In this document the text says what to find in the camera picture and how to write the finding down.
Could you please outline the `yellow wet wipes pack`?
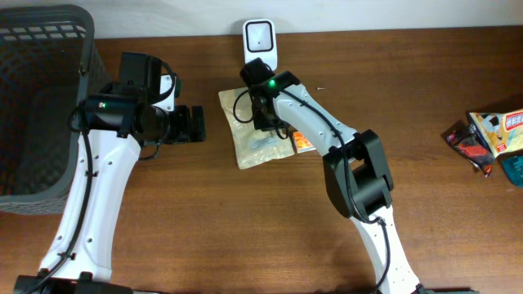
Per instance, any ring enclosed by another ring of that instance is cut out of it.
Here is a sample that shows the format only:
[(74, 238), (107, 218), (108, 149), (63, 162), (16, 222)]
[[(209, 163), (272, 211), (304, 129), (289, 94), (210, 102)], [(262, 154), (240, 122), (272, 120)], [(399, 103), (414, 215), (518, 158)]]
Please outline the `yellow wet wipes pack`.
[(481, 143), (497, 158), (522, 150), (522, 110), (509, 113), (467, 114), (479, 133)]

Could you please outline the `blue mouthwash bottle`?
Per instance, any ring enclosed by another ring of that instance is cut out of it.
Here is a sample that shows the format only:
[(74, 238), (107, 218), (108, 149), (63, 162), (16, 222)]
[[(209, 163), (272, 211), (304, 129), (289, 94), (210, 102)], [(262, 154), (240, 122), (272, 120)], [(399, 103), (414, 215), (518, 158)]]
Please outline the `blue mouthwash bottle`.
[(522, 156), (513, 156), (502, 161), (507, 178), (517, 187), (522, 187)]

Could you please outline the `black and red snack packet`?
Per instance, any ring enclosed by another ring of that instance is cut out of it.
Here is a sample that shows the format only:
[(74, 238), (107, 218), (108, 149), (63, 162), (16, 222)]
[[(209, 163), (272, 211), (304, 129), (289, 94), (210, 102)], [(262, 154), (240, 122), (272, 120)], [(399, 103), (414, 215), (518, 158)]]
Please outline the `black and red snack packet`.
[(494, 163), (494, 156), (483, 146), (473, 124), (457, 122), (445, 134), (447, 144), (467, 159), (475, 168), (489, 177)]

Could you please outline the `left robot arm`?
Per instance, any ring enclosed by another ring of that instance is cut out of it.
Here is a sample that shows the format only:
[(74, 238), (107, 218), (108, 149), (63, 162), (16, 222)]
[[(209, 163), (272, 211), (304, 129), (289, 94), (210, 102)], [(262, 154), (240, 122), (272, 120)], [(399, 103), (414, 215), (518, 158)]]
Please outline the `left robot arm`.
[(176, 106), (181, 80), (158, 57), (125, 52), (118, 80), (78, 103), (68, 126), (77, 132), (77, 164), (56, 236), (34, 276), (15, 293), (131, 293), (112, 283), (114, 232), (128, 179), (147, 146), (203, 142), (200, 106)]

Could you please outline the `dark grey plastic basket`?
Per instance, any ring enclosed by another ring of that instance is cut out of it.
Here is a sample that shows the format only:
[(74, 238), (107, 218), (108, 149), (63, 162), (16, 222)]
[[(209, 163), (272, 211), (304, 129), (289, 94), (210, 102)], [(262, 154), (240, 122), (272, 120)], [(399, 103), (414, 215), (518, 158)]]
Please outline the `dark grey plastic basket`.
[(2, 9), (2, 212), (63, 212), (78, 157), (67, 119), (110, 82), (94, 35), (79, 6)]

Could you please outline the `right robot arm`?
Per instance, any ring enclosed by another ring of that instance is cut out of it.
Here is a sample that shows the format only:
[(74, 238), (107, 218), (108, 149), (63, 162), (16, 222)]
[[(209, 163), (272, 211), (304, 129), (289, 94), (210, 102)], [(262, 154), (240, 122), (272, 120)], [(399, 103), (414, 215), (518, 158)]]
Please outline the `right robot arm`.
[(394, 182), (378, 135), (348, 127), (322, 107), (291, 72), (275, 73), (256, 58), (240, 71), (255, 127), (301, 132), (323, 160), (327, 195), (356, 227), (373, 265), (375, 293), (424, 293), (394, 221)]

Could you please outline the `orange tissue pack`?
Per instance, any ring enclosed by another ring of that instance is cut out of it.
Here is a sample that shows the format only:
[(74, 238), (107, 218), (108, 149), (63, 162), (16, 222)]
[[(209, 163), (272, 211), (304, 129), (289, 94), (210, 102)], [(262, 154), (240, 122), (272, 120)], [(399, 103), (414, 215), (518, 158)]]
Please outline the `orange tissue pack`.
[(299, 131), (293, 133), (293, 143), (298, 154), (315, 150), (314, 145)]

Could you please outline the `beige kraft paper pouch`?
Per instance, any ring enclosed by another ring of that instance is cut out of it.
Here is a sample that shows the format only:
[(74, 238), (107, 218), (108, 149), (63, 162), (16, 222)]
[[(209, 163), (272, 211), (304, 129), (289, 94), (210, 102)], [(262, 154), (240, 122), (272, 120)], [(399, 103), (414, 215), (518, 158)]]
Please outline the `beige kraft paper pouch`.
[(271, 160), (293, 156), (295, 152), (290, 139), (280, 139), (275, 131), (256, 130), (253, 122), (238, 121), (247, 121), (253, 116), (248, 93), (235, 102), (246, 90), (246, 87), (242, 87), (218, 92), (221, 108), (230, 126), (239, 169), (248, 169)]

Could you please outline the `white barcode scanner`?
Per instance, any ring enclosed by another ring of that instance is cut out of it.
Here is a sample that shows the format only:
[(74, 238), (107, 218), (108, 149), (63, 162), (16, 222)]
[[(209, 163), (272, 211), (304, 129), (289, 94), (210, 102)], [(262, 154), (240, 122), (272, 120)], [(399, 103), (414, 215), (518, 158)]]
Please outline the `white barcode scanner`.
[(261, 58), (272, 71), (278, 66), (275, 24), (268, 19), (246, 20), (242, 27), (244, 63)]

